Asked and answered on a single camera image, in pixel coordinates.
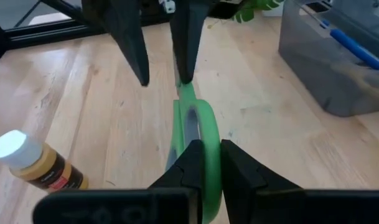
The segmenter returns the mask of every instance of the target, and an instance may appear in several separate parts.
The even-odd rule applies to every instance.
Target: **wood grain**
[[[231,139],[302,187],[379,189],[379,113],[324,113],[277,53],[280,20],[207,19],[194,86]],[[88,174],[93,189],[145,188],[163,172],[177,98],[169,25],[145,27],[140,87],[108,35],[7,52],[0,135],[21,129]],[[0,164],[0,223],[31,223],[45,195]],[[222,204],[215,223],[228,223]]]

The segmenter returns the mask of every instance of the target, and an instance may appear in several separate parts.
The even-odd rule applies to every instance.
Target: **metal frame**
[[[26,14],[14,25],[14,28],[20,27],[22,23],[33,13],[33,11],[37,9],[37,6],[39,6],[40,3],[40,1],[35,2],[34,5],[26,12]]]
[[[63,0],[40,0],[40,2],[66,14],[72,19],[49,22],[27,27],[15,27],[3,30],[0,27],[0,58],[7,50],[20,49],[41,44],[49,44],[63,40],[104,34],[103,28],[91,25],[75,7]],[[142,15],[141,25],[150,26],[168,22],[171,15]]]

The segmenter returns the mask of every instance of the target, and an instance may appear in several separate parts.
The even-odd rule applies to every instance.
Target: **bottle label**
[[[59,153],[57,153],[57,158],[48,172],[29,181],[32,185],[50,192],[64,188],[78,189],[82,182],[83,174],[74,166],[65,162],[65,159]]]

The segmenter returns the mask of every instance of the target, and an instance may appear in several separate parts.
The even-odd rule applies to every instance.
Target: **white bottle cap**
[[[173,0],[163,0],[162,5],[166,13],[171,14],[175,12],[175,2]]]
[[[33,165],[41,154],[42,144],[21,131],[9,131],[0,137],[0,161],[13,170]]]

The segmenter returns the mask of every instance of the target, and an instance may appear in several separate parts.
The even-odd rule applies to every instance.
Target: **blue pen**
[[[369,51],[361,47],[356,41],[354,41],[351,37],[347,36],[344,32],[342,32],[340,29],[331,29],[329,27],[328,21],[320,21],[315,15],[312,13],[309,13],[306,9],[302,7],[303,10],[305,10],[311,17],[313,17],[319,25],[324,28],[328,29],[329,34],[331,37],[333,37],[338,43],[343,45],[346,49],[348,49],[351,53],[353,53],[357,58],[365,62],[370,68],[379,70],[379,59],[377,59],[375,56],[373,56]]]

